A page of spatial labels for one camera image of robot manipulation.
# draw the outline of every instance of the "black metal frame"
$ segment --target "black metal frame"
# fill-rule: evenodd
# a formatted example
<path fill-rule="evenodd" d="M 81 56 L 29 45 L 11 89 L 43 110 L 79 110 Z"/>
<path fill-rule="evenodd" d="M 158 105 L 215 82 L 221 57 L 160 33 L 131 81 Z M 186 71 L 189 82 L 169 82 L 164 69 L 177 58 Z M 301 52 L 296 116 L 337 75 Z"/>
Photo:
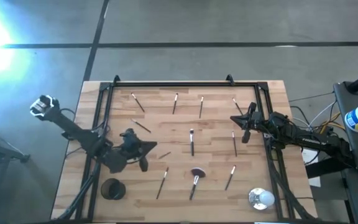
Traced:
<path fill-rule="evenodd" d="M 112 103 L 112 94 L 113 94 L 113 90 L 115 87 L 137 87 L 137 86 L 141 86 L 141 87 L 148 87 L 148 86 L 149 87 L 152 87 L 152 86 L 165 86 L 165 87 L 244 86 L 244 87 L 247 87 L 248 86 L 248 87 L 254 88 L 258 110 L 261 111 L 263 114 L 264 109 L 262 106 L 262 99 L 261 99 L 261 95 L 260 95 L 260 91 L 263 91 L 263 93 L 265 95 L 265 99 L 266 99 L 268 113 L 270 114 L 273 112 L 272 102 L 270 100 L 270 93 L 269 93 L 269 87 L 267 85 L 267 82 L 235 82 L 233 80 L 233 78 L 231 77 L 231 75 L 228 75 L 226 78 L 226 81 L 222 81 L 222 82 L 208 82 L 208 81 L 206 81 L 206 82 L 202 82 L 202 81 L 199 81 L 199 82 L 119 82 L 119 81 L 120 81 L 120 78 L 118 76 L 116 76 L 114 78 L 114 81 L 111 83 L 108 83 L 108 82 L 100 83 L 98 100 L 96 102 L 96 109 L 95 109 L 93 125 L 92 125 L 93 128 L 97 127 L 97 125 L 98 125 L 103 95 L 106 90 L 108 90 L 108 96 L 107 96 L 107 100 L 106 100 L 106 109 L 104 112 L 103 122 L 104 122 L 104 125 L 107 125 L 108 118 L 109 118 L 108 115 L 109 115 L 110 107 L 111 107 L 111 103 Z M 267 158 L 269 159 L 269 158 L 271 158 L 271 155 L 269 155 L 271 153 L 271 150 L 270 150 L 270 147 L 268 146 L 268 144 L 266 143 L 266 141 L 267 141 L 267 139 L 264 138 L 265 151 L 267 154 Z M 288 186 L 287 173 L 285 170 L 283 154 L 281 151 L 277 151 L 277 161 L 278 161 L 281 179 L 282 179 L 283 183 L 286 186 Z M 85 161 L 85 168 L 83 171 L 83 178 L 81 181 L 81 187 L 84 187 L 85 183 L 89 179 L 90 170 L 91 170 L 91 158 L 90 158 L 90 156 L 87 156 L 86 161 Z M 272 192 L 276 196 L 276 198 L 280 198 L 280 193 L 278 191 L 278 184 L 275 181 L 275 179 L 272 177 L 272 173 L 273 173 L 272 167 L 268 166 L 268 170 L 269 170 L 270 180 L 271 180 L 271 184 L 272 184 Z M 88 214 L 87 214 L 86 218 L 82 218 L 82 216 L 83 216 L 83 200 L 84 200 L 84 198 L 82 197 L 76 207 L 75 219 L 74 220 L 66 220 L 66 221 L 70 221 L 70 223 L 92 222 L 93 214 L 94 214 L 94 206 L 96 203 L 96 193 L 97 193 L 97 189 L 98 189 L 99 175 L 100 175 L 100 170 L 97 170 L 97 172 L 95 173 L 95 175 L 93 177 L 91 197 L 89 198 L 89 208 L 88 208 Z M 289 219 L 294 219 L 295 213 L 293 210 L 293 206 L 286 195 L 284 195 L 284 199 L 287 204 Z M 276 208 L 278 220 L 282 220 L 283 219 L 283 209 L 282 209 L 280 200 L 275 201 L 275 208 Z"/>

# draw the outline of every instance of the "wooden table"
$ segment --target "wooden table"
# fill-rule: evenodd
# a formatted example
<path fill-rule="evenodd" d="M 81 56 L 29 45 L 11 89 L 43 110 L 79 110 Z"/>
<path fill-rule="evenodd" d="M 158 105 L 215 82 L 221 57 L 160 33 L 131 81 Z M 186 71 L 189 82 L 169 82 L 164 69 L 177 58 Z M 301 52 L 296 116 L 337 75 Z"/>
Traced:
<path fill-rule="evenodd" d="M 75 122 L 90 128 L 100 82 L 84 82 Z M 273 109 L 291 116 L 283 81 L 268 81 Z M 131 97 L 133 92 L 145 113 Z M 172 114 L 175 94 L 179 93 L 175 114 Z M 204 96 L 201 119 L 200 99 Z M 247 195 L 254 187 L 271 190 L 269 170 L 262 135 L 253 132 L 248 144 L 241 143 L 243 131 L 229 117 L 239 114 L 232 98 L 245 113 L 255 100 L 251 87 L 125 87 L 114 88 L 109 119 L 108 138 L 117 146 L 122 143 L 119 133 L 133 128 L 144 141 L 157 141 L 149 153 L 149 171 L 141 172 L 138 164 L 128 165 L 123 172 L 110 174 L 102 166 L 99 188 L 109 178 L 126 185 L 122 200 L 105 200 L 98 191 L 94 209 L 94 222 L 252 222 L 276 221 L 274 207 L 263 212 L 253 209 Z M 152 133 L 148 133 L 129 118 L 138 120 Z M 189 130 L 193 128 L 195 156 L 190 154 Z M 238 157 L 234 155 L 231 132 L 234 130 Z M 76 141 L 69 144 L 68 152 L 79 147 Z M 161 155 L 172 152 L 163 159 Z M 287 146 L 283 151 L 290 188 L 300 203 L 315 217 L 316 209 L 299 147 Z M 78 193 L 86 154 L 77 151 L 65 160 L 60 184 L 52 212 L 58 217 Z M 237 166 L 232 182 L 224 191 L 233 165 Z M 170 170 L 160 198 L 158 188 L 165 172 Z M 199 180 L 194 199 L 189 201 L 193 185 L 192 167 L 201 167 L 206 177 Z M 280 194 L 283 210 L 283 194 Z"/>

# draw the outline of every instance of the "white ball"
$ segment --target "white ball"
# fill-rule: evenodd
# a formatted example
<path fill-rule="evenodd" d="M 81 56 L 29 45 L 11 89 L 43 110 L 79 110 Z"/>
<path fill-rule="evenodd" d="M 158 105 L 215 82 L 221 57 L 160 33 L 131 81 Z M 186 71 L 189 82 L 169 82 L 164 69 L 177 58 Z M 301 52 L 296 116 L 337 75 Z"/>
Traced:
<path fill-rule="evenodd" d="M 274 200 L 274 195 L 267 190 L 259 195 L 259 201 L 268 207 L 274 204 Z"/>

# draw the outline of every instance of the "black cup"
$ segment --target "black cup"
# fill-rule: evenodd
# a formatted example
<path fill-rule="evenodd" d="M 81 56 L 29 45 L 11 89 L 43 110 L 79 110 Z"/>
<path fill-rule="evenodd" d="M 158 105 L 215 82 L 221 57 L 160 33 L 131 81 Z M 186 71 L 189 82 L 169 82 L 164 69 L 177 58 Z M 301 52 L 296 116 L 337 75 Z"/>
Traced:
<path fill-rule="evenodd" d="M 100 188 L 100 192 L 104 199 L 120 200 L 124 197 L 126 193 L 126 188 L 123 183 L 121 183 L 117 179 L 111 178 L 106 180 L 102 184 L 102 187 Z"/>

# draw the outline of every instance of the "concrete floor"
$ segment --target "concrete floor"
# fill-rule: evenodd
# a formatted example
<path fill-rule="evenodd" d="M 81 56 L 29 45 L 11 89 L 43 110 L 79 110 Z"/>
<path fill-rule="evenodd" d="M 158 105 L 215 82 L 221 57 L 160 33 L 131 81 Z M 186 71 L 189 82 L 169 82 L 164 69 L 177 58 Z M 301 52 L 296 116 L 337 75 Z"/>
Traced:
<path fill-rule="evenodd" d="M 5 43 L 92 43 L 103 0 L 0 0 Z M 100 42 L 358 41 L 358 0 L 110 0 Z M 75 110 L 90 49 L 0 50 L 0 135 L 31 154 L 12 162 L 0 193 L 0 223 L 48 220 L 67 141 L 31 117 L 41 94 Z M 358 47 L 99 49 L 90 80 L 284 80 L 289 99 L 358 78 Z M 294 102 L 312 119 L 334 97 Z M 301 115 L 294 111 L 294 116 Z M 328 117 L 320 117 L 321 122 Z M 338 174 L 316 198 L 343 199 Z M 318 200 L 319 216 L 346 220 L 344 206 Z"/>

